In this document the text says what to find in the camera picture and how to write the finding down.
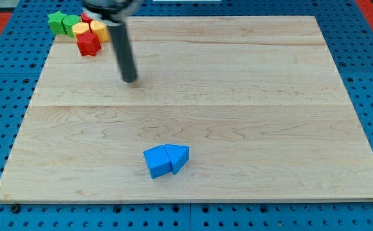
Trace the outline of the grey robot arm end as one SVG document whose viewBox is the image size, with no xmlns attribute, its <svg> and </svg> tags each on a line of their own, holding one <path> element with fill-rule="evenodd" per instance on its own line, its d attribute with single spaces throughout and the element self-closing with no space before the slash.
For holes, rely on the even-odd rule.
<svg viewBox="0 0 373 231">
<path fill-rule="evenodd" d="M 83 12 L 91 19 L 109 26 L 122 23 L 133 15 L 143 0 L 81 0 Z"/>
</svg>

